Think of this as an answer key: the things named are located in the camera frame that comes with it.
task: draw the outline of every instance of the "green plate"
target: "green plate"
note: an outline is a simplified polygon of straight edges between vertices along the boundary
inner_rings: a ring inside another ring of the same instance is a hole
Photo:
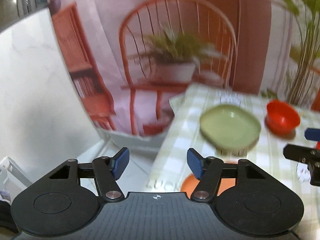
[[[223,104],[200,116],[200,131],[219,150],[243,155],[258,140],[261,125],[242,108]]]

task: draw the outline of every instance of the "printed backdrop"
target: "printed backdrop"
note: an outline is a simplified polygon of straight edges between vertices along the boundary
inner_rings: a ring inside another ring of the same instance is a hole
[[[320,0],[49,3],[71,79],[98,127],[160,133],[174,116],[169,98],[194,81],[320,110]],[[198,67],[142,60],[147,37],[164,25],[213,43],[221,56]]]

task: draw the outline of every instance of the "crosshair marking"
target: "crosshair marking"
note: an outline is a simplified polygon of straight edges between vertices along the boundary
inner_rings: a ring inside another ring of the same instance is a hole
[[[153,198],[154,198],[155,200],[158,200],[158,199],[160,199],[160,198],[162,198],[162,197],[161,197],[160,195],[154,195]]]

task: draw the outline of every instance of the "white wall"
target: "white wall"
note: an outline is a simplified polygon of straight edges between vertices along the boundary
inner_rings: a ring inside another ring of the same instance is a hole
[[[0,33],[0,160],[32,181],[101,139],[75,93],[43,9]]]

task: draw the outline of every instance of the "white flower pot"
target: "white flower pot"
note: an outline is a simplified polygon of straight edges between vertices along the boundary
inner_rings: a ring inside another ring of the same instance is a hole
[[[157,64],[156,73],[152,79],[158,82],[189,83],[195,68],[194,63]]]

